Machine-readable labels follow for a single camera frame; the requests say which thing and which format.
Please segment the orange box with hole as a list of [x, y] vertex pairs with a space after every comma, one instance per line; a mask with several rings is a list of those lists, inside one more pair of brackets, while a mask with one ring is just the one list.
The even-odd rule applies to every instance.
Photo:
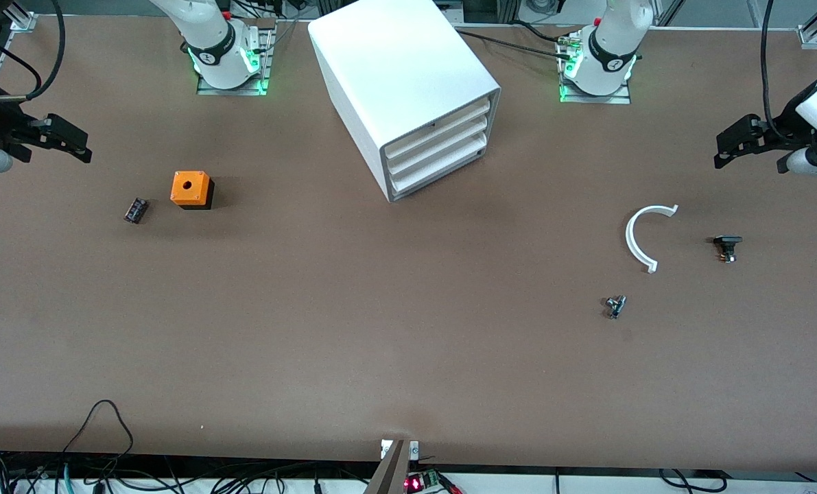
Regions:
[[177, 171], [173, 175], [170, 200], [183, 210], [213, 208], [215, 182], [204, 171]]

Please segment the white drawer cabinet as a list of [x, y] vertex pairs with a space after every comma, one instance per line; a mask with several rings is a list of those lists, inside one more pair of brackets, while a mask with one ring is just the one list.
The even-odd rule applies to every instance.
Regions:
[[384, 148], [481, 98], [492, 103], [486, 153], [500, 86], [434, 0], [355, 0], [312, 20], [308, 34], [330, 100], [386, 200], [398, 201]]

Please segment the circuit board with red light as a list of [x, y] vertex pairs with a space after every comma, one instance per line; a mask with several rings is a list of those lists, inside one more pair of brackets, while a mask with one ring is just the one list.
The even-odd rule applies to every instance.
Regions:
[[404, 494], [464, 494], [464, 491], [435, 469], [408, 474]]

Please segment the black capped metal switch part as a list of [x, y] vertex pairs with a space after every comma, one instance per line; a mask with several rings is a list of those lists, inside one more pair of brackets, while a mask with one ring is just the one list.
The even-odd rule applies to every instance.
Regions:
[[743, 241], [738, 235], [718, 235], [712, 239], [712, 244], [718, 249], [719, 258], [724, 263], [735, 262], [735, 247]]

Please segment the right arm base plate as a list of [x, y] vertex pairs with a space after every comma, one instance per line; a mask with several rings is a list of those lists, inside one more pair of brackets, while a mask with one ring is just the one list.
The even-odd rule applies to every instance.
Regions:
[[220, 65], [208, 67], [192, 58], [198, 75], [197, 94], [267, 95], [279, 29], [275, 24], [259, 27], [239, 19], [232, 19], [229, 24], [235, 28], [235, 44]]

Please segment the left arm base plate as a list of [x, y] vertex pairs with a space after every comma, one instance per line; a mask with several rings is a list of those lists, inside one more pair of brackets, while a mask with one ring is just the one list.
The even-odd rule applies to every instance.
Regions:
[[588, 27], [570, 32], [558, 39], [556, 53], [565, 54], [559, 60], [559, 93], [561, 102], [590, 104], [629, 104], [630, 77], [637, 55], [606, 59], [601, 63], [587, 51]]

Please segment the white plastic drawer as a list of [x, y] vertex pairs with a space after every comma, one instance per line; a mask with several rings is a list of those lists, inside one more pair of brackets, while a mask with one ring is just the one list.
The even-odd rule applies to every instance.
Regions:
[[387, 145], [384, 148], [384, 156], [392, 160], [408, 158], [408, 154], [412, 152], [422, 152], [451, 137], [456, 137], [461, 132], [469, 131], [472, 134], [478, 129], [486, 130], [491, 109], [492, 103], [489, 98], [481, 98]]
[[460, 148], [464, 141], [484, 137], [488, 126], [486, 115], [455, 123], [440, 122], [388, 146], [384, 153], [392, 177], [401, 177], [424, 166], [433, 165], [446, 154]]
[[422, 187], [426, 187], [450, 172], [454, 172], [461, 166], [466, 165], [466, 163], [470, 163], [477, 159], [480, 154], [484, 153], [486, 146], [487, 136], [484, 135], [484, 137], [481, 137], [478, 135], [473, 141], [464, 141], [464, 145], [446, 154], [446, 156], [433, 165], [424, 166], [404, 176], [392, 177], [387, 169], [389, 174], [390, 200], [399, 200]]

